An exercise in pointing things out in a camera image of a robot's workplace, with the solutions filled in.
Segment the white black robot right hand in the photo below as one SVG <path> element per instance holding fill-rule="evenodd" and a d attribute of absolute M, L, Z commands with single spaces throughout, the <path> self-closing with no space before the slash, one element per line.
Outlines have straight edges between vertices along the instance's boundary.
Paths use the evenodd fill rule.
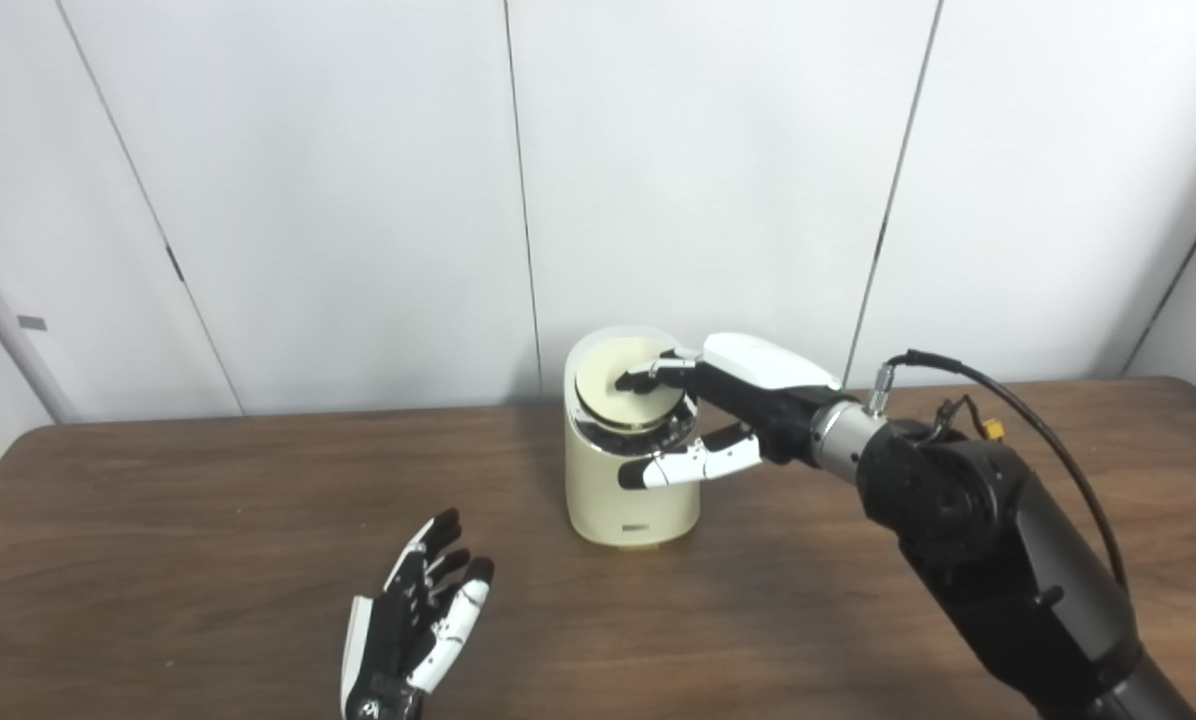
<path fill-rule="evenodd" d="M 840 378 L 807 356 L 742 332 L 710 334 L 702 350 L 665 350 L 647 364 L 630 366 L 614 388 L 634 395 L 681 389 L 689 398 L 736 419 L 736 425 L 681 449 L 626 462 L 617 474 L 624 489 L 702 483 L 762 462 L 803 462 L 818 469 L 819 421 L 849 399 Z"/>

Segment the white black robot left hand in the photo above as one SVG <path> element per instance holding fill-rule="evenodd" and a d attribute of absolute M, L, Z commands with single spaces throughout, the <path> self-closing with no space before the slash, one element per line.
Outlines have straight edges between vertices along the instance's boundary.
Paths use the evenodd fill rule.
<path fill-rule="evenodd" d="M 393 561 L 380 591 L 356 594 L 338 671 L 343 719 L 419 719 L 466 647 L 487 605 L 496 565 L 457 550 L 458 510 L 426 520 Z"/>

